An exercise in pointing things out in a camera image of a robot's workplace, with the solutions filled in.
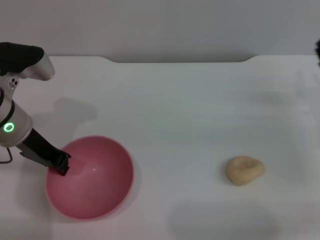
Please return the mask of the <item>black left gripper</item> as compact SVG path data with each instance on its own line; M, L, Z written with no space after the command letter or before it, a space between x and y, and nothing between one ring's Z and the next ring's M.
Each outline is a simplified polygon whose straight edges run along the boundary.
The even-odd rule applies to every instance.
M43 166L57 169L61 176L65 176L70 168L71 155L50 144L34 128L19 144L19 149L23 157Z

